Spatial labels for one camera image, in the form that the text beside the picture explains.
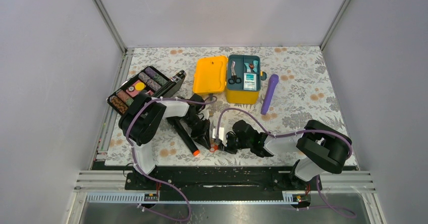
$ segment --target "yellow toolbox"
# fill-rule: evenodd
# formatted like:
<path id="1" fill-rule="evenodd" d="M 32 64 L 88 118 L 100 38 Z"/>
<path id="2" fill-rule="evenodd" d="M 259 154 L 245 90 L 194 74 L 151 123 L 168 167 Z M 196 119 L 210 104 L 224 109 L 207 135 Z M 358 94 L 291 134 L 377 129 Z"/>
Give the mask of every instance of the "yellow toolbox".
<path id="1" fill-rule="evenodd" d="M 253 90 L 244 89 L 254 86 Z M 199 95 L 221 93 L 226 88 L 226 100 L 235 104 L 255 104 L 261 88 L 261 81 L 267 75 L 260 70 L 260 58 L 253 55 L 230 55 L 203 58 L 196 63 L 193 92 Z"/>

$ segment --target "yellow circle item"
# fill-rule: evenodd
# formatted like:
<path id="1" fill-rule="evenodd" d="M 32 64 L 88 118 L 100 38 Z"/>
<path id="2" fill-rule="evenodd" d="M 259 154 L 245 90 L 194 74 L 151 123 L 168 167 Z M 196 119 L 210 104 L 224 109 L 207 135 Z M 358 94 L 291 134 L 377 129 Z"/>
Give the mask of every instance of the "yellow circle item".
<path id="1" fill-rule="evenodd" d="M 146 85 L 144 83 L 142 83 L 142 82 L 139 82 L 139 83 L 137 83 L 135 85 L 135 89 L 138 90 L 138 91 L 143 90 L 145 87 L 146 87 Z"/>

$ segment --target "white wall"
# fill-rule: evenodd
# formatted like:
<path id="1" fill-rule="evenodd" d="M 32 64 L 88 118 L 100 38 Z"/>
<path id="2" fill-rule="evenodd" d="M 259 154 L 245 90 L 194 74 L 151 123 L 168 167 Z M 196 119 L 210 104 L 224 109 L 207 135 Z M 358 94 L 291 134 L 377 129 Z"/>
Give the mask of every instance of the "white wall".
<path id="1" fill-rule="evenodd" d="M 92 0 L 0 5 L 0 223 L 60 223 L 120 52 Z"/>
<path id="2" fill-rule="evenodd" d="M 426 223 L 428 0 L 353 0 L 325 50 L 388 223 Z"/>
<path id="3" fill-rule="evenodd" d="M 102 0 L 136 46 L 319 45 L 343 0 Z"/>

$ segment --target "floral tablecloth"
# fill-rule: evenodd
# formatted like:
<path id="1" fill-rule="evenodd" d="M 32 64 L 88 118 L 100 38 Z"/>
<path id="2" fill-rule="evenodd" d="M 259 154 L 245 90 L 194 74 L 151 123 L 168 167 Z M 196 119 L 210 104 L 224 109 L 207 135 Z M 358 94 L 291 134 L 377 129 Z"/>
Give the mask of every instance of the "floral tablecloth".
<path id="1" fill-rule="evenodd" d="M 262 81 L 259 99 L 254 105 L 229 104 L 224 93 L 216 94 L 218 101 L 208 106 L 214 115 L 210 118 L 211 129 L 217 124 L 221 110 L 238 107 L 249 111 L 270 131 L 287 132 L 302 128 L 310 119 L 325 123 L 333 129 L 346 134 L 332 84 L 324 64 L 321 50 L 317 46 L 296 47 L 155 47 L 136 48 L 128 77 L 141 71 L 148 65 L 155 66 L 168 77 L 180 70 L 185 70 L 187 77 L 176 93 L 177 96 L 192 96 L 193 75 L 196 62 L 200 58 L 231 54 L 257 55 L 260 57 L 261 69 L 267 73 L 277 74 L 280 81 L 275 89 L 269 112 L 260 114 L 268 81 Z M 261 130 L 250 117 L 238 111 L 224 114 L 221 126 L 225 131 L 244 119 Z M 110 141 L 105 165 L 126 165 L 131 162 L 131 148 L 117 126 Z M 246 165 L 278 166 L 293 165 L 297 159 L 304 158 L 302 153 L 285 152 L 273 157 L 260 158 L 249 149 L 239 150 L 236 155 L 222 151 L 210 153 L 198 145 L 201 154 L 194 157 L 174 129 L 165 120 L 161 122 L 153 138 L 153 156 L 157 165 Z M 355 156 L 346 161 L 346 165 L 357 165 Z"/>

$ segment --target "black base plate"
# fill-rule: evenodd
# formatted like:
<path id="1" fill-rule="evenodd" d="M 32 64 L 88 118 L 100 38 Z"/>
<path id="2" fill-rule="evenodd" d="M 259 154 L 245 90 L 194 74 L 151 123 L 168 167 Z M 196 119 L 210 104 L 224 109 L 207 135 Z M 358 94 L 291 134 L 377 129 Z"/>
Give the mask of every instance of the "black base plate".
<path id="1" fill-rule="evenodd" d="M 180 188 L 191 201 L 283 200 L 283 190 L 304 191 L 287 184 L 291 167 L 166 167 L 157 166 L 150 176 Z M 128 173 L 126 190 L 155 190 L 155 183 L 140 173 Z M 161 201 L 182 201 L 180 194 L 162 185 Z"/>

